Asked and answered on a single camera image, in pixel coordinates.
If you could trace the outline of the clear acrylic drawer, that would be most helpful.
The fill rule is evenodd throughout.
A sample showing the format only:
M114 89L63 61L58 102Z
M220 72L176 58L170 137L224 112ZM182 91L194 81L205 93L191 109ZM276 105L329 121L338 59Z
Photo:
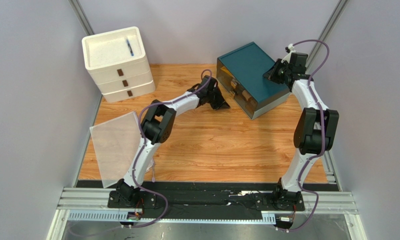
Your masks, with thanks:
M227 67L223 65L217 67L217 79L246 114L252 118L258 103Z

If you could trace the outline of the teal drawer organizer box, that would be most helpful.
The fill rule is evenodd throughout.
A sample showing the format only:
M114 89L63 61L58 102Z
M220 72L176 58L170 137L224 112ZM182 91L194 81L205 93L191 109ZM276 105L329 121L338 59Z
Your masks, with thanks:
M217 58L217 80L217 67L227 67L230 73L257 101L257 107L252 118L240 107L251 120L283 104L290 95L287 86L274 83L263 77L263 74L270 70L274 64L275 61L255 42L245 44Z

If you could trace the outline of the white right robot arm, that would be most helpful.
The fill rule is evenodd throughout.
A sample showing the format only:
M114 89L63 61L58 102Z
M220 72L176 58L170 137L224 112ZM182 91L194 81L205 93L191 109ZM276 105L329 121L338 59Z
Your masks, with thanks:
M306 53L289 50L284 58L276 60L267 76L274 83L285 84L302 109L293 135L294 157L273 192L280 208L299 202L312 166L333 146L339 121L339 113L324 104L311 75L306 73L307 58Z

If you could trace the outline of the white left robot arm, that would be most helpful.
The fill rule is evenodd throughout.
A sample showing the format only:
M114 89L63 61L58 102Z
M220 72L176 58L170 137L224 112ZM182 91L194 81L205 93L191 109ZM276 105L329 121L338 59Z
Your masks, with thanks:
M182 95L164 102L154 100L141 111L143 118L138 119L141 135L138 149L129 170L116 184L116 192L125 202L132 206L138 201L147 167L157 149L170 137L176 117L205 104L213 110L230 107L218 81L210 75L203 76L201 83Z

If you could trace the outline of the white three drawer cabinet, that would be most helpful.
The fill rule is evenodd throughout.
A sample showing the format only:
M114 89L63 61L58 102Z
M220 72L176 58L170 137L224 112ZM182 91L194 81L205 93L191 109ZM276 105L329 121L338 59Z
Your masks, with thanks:
M134 56L131 56L126 38ZM136 26L86 36L84 65L108 103L153 93L156 83L140 30Z

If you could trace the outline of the blue pen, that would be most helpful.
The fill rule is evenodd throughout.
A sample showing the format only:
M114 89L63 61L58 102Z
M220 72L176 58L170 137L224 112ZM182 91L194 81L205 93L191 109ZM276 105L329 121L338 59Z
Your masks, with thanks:
M130 43L130 40L128 39L128 38L126 38L126 44L127 44L127 46L128 46L128 49L129 49L129 52L130 52L130 55L132 56L132 57L134 57L134 52L133 52L133 49L132 49L132 46L131 46L131 43Z

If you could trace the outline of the white mesh pouch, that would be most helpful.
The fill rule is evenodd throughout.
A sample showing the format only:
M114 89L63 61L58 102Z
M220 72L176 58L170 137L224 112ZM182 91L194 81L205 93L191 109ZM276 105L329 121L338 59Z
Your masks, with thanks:
M143 184L160 144L142 138L135 111L92 126L90 133L104 188L120 179L134 188Z

